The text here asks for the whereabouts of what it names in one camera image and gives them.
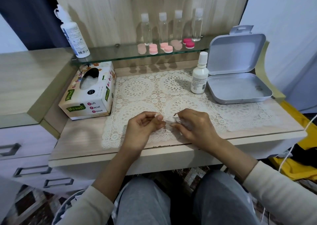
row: barcode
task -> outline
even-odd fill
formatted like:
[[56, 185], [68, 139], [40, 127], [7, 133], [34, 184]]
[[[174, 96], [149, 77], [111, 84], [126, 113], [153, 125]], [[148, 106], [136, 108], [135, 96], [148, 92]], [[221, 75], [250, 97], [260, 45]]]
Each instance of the barcode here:
[[88, 52], [88, 49], [84, 50], [84, 51], [81, 51], [81, 52], [78, 52], [78, 54], [83, 54], [83, 53], [86, 53]]

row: person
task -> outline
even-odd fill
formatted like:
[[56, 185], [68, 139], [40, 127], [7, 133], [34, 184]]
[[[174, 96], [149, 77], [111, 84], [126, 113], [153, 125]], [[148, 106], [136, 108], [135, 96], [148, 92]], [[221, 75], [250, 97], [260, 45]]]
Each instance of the person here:
[[[119, 152], [58, 225], [107, 223], [126, 172], [140, 156], [150, 134], [165, 125], [163, 116], [155, 114], [142, 112], [129, 120]], [[192, 124], [191, 130], [180, 123], [172, 126], [230, 168], [243, 186], [284, 225], [317, 224], [315, 194], [220, 138], [207, 113], [185, 109], [178, 116]], [[169, 197], [146, 178], [136, 177], [127, 184], [117, 209], [116, 225], [171, 224]], [[202, 225], [260, 224], [247, 193], [221, 171], [211, 172], [201, 180], [193, 198], [193, 214]]]

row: white bottle cap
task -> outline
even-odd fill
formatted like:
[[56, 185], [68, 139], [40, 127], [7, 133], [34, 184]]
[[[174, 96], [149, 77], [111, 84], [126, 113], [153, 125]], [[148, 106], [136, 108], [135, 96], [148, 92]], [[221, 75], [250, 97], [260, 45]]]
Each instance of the white bottle cap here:
[[196, 11], [195, 11], [195, 16], [197, 17], [201, 17], [203, 16], [203, 8], [196, 8]]
[[167, 20], [166, 12], [160, 12], [160, 13], [158, 14], [158, 16], [159, 16], [159, 20], [160, 20], [161, 22]]
[[180, 19], [183, 16], [183, 10], [175, 10], [175, 19]]
[[67, 11], [63, 9], [63, 7], [58, 4], [57, 9], [54, 10], [54, 14], [57, 16], [58, 19], [60, 19], [63, 23], [65, 22], [71, 22], [72, 19]]
[[141, 20], [142, 20], [142, 22], [148, 22], [149, 21], [149, 14], [148, 13], [142, 13], [141, 14]]
[[208, 61], [208, 52], [201, 52], [199, 54], [198, 64], [206, 65]]

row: glass shelf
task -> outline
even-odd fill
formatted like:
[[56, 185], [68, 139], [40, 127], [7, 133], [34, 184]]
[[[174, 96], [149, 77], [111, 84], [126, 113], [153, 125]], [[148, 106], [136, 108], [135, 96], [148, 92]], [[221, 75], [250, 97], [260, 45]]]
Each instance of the glass shelf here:
[[115, 45], [109, 47], [95, 47], [89, 48], [90, 55], [85, 58], [77, 58], [75, 55], [72, 58], [73, 64], [88, 64], [88, 63], [99, 63], [99, 62], [107, 62], [107, 61], [118, 61], [125, 59], [134, 59], [134, 58], [143, 58], [143, 57], [151, 57], [151, 56], [164, 56], [171, 54], [180, 54], [180, 53], [188, 53], [188, 52], [200, 52], [206, 51], [209, 49], [210, 42], [217, 35], [208, 35], [204, 36], [200, 39], [200, 41], [195, 42], [195, 47], [192, 49], [187, 49], [183, 44], [182, 49], [173, 50], [171, 53], [165, 53], [160, 49], [159, 43], [155, 42], [158, 46], [158, 53], [155, 55], [151, 55], [149, 53], [149, 46], [146, 46], [146, 53], [140, 54], [138, 53], [138, 43], [133, 44], [122, 44]]

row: bottle label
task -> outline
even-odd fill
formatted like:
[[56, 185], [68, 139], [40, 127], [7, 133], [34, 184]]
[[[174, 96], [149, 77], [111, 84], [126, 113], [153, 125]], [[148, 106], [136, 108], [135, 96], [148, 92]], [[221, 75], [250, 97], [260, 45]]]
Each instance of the bottle label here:
[[63, 32], [75, 55], [85, 54], [88, 52], [87, 45], [81, 35], [79, 27], [73, 27], [69, 29], [63, 28]]
[[196, 78], [193, 77], [193, 82], [192, 82], [192, 89], [193, 90], [204, 90], [206, 87], [206, 83], [207, 83], [207, 77], [206, 78]]

